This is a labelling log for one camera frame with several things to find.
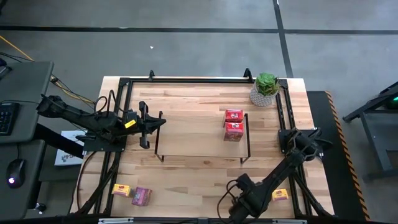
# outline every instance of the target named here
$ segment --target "white paper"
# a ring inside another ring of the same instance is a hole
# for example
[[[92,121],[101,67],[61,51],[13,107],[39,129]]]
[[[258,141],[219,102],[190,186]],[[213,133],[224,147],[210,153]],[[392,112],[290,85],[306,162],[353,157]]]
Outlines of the white paper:
[[[82,141],[76,139],[76,136],[85,135],[86,133],[82,130],[76,131],[62,131],[61,135],[71,141],[78,143],[81,146],[84,146]],[[55,166],[71,166],[71,165],[80,165],[83,163],[83,159],[80,159],[76,156],[67,154],[61,149],[58,149],[57,156],[55,157]]]

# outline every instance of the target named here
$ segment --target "white pot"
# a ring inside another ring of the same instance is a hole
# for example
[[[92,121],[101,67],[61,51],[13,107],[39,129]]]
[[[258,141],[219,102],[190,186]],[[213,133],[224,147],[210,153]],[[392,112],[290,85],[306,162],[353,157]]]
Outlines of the white pot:
[[[264,96],[263,94],[259,93],[257,90],[257,85],[254,83],[253,88],[250,91],[250,100],[256,106],[268,106],[272,104],[276,94],[278,94],[278,92],[270,96]]]

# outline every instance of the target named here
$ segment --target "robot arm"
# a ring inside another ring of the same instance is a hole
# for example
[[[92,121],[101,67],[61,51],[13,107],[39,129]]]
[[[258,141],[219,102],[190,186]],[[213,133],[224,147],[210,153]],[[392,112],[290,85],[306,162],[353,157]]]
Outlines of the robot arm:
[[[247,174],[243,174],[237,181],[237,187],[242,190],[239,197],[229,209],[229,219],[233,223],[243,223],[244,219],[251,215],[258,218],[268,208],[272,193],[290,174],[293,174],[303,193],[309,198],[319,216],[331,216],[317,202],[309,189],[296,173],[296,168],[305,161],[311,161],[321,146],[314,140],[316,136],[308,137],[298,129],[293,129],[289,139],[289,150],[280,164],[261,182],[254,183]]]
[[[44,96],[36,108],[38,114],[47,118],[62,118],[73,124],[79,125],[92,133],[94,136],[86,136],[86,139],[101,138],[110,143],[129,134],[141,134],[140,146],[149,148],[146,139],[147,134],[152,134],[157,128],[166,123],[165,119],[153,118],[148,115],[148,106],[145,102],[139,102],[141,117],[136,111],[127,111],[127,121],[124,122],[116,113],[95,112],[87,113],[73,106],[67,105],[59,96]]]

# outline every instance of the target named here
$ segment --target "gray floor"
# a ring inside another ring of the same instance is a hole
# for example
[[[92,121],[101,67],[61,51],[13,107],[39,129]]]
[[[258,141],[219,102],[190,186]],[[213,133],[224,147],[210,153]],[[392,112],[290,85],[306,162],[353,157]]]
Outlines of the gray floor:
[[[395,0],[279,0],[285,29],[398,29]],[[40,26],[275,29],[272,0],[9,1],[2,24]],[[278,34],[79,33],[2,31],[35,60],[55,62],[54,74],[91,99],[105,75],[286,77]],[[308,90],[330,90],[340,116],[397,81],[398,35],[286,35],[294,77]],[[0,41],[2,52],[18,55]],[[62,95],[54,86],[49,94]],[[84,108],[79,101],[66,102]],[[50,128],[74,129],[44,119]],[[357,174],[377,170],[359,121],[343,123]],[[46,215],[65,214],[73,181],[49,183]],[[398,179],[362,183],[372,220],[397,223]]]

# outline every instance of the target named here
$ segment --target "green succulent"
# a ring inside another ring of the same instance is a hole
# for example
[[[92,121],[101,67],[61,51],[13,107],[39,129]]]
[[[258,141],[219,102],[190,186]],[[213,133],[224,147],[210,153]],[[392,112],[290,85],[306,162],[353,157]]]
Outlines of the green succulent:
[[[264,96],[271,96],[279,91],[278,78],[273,74],[260,73],[256,78],[257,90]]]

